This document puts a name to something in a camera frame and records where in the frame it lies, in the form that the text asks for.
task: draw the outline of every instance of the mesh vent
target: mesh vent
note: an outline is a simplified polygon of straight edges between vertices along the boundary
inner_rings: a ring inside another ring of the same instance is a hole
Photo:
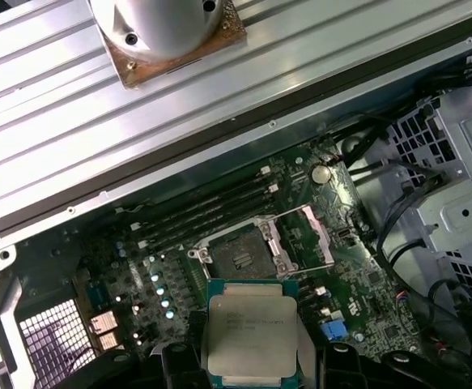
[[[390,138],[400,158],[406,163],[422,167],[435,167],[455,160],[449,141],[437,125],[438,119],[425,117],[415,111],[412,116],[392,125]],[[414,186],[421,186],[424,177],[409,171]]]
[[[457,261],[456,258],[462,258],[459,251],[446,251],[446,255],[451,259],[449,262],[459,282],[472,289],[472,264]]]
[[[73,300],[19,324],[36,375],[36,389],[50,388],[96,355]]]

